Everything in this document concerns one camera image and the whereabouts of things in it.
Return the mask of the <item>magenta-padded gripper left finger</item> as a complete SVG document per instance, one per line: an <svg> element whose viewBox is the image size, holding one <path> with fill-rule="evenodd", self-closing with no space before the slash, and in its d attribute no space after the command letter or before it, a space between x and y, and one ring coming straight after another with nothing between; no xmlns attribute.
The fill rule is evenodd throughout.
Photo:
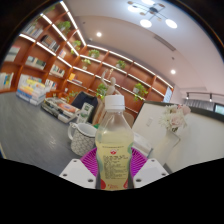
<svg viewBox="0 0 224 224"><path fill-rule="evenodd" d="M81 159L72 159L60 177L78 186L94 189L98 174L96 148L87 152Z"/></svg>

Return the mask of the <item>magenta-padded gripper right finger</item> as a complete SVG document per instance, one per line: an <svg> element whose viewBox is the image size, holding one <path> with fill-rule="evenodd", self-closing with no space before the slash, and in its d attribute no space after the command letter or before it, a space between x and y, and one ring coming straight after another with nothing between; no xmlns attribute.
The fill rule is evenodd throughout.
<svg viewBox="0 0 224 224"><path fill-rule="evenodd" d="M128 179L129 189L143 187L167 175L168 172L156 159L148 159L137 149L132 149Z"/></svg>

